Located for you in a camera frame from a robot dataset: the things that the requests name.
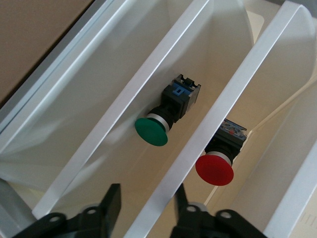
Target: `silver ring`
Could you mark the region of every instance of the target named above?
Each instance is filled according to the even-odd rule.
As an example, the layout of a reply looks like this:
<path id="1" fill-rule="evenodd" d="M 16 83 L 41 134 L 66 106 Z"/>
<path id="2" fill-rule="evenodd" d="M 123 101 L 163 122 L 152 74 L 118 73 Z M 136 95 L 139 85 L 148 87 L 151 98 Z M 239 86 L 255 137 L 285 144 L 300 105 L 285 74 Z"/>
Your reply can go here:
<path id="1" fill-rule="evenodd" d="M 223 158 L 230 166 L 232 166 L 230 159 L 226 155 L 224 155 L 218 151 L 210 151 L 210 152 L 206 153 L 206 155 L 217 155 L 217 156 Z"/>
<path id="2" fill-rule="evenodd" d="M 154 113 L 150 113 L 147 115 L 147 118 L 153 118 L 155 120 L 158 120 L 165 128 L 165 132 L 168 133 L 169 132 L 169 126 L 167 124 L 167 122 L 164 120 L 164 118 L 160 117 L 159 115 L 156 115 Z"/>

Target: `green button cap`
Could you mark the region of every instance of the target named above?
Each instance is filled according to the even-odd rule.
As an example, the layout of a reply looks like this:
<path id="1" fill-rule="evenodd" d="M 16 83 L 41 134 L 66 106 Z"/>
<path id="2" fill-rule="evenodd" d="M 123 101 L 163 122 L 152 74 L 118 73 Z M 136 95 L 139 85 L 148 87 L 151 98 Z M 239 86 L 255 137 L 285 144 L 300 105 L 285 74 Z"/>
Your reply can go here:
<path id="1" fill-rule="evenodd" d="M 158 120 L 139 118 L 134 126 L 139 136 L 151 145 L 163 146 L 168 141 L 164 126 Z"/>

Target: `brown surface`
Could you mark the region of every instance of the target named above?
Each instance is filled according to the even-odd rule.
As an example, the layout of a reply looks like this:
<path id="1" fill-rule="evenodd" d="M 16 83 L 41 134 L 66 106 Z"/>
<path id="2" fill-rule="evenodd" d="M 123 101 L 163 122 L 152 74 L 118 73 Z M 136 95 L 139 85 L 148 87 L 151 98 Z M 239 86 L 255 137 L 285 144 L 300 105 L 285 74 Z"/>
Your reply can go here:
<path id="1" fill-rule="evenodd" d="M 0 0 L 0 106 L 93 0 Z"/>

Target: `green button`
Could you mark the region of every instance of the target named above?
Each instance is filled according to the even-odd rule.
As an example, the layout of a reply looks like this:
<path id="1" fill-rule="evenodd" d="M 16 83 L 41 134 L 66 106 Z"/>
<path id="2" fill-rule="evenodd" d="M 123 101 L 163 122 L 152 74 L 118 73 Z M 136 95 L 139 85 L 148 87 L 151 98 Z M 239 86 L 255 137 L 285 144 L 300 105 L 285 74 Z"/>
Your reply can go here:
<path id="1" fill-rule="evenodd" d="M 151 145 L 163 146 L 168 141 L 164 126 L 158 120 L 139 118 L 134 126 L 139 136 Z"/>

